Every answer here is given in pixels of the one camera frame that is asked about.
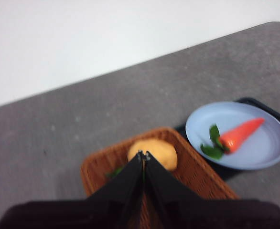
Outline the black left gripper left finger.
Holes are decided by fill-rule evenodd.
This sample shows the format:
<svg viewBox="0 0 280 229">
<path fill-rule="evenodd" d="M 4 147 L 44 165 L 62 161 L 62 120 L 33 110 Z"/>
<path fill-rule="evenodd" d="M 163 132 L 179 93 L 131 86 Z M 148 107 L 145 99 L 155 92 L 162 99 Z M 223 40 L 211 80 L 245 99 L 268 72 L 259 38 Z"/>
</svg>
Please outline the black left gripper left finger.
<svg viewBox="0 0 280 229">
<path fill-rule="evenodd" d="M 0 229 L 125 229 L 141 209 L 143 165 L 139 151 L 87 199 L 15 205 L 0 219 Z"/>
</svg>

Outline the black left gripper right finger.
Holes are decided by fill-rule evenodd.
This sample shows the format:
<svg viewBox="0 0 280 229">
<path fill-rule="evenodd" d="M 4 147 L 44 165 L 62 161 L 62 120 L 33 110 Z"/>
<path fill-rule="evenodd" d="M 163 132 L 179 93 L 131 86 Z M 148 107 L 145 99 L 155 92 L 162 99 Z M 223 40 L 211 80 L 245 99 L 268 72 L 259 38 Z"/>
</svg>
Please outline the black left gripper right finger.
<svg viewBox="0 0 280 229">
<path fill-rule="evenodd" d="M 280 229 L 280 207 L 254 199 L 204 199 L 178 181 L 150 153 L 145 188 L 166 229 Z"/>
</svg>

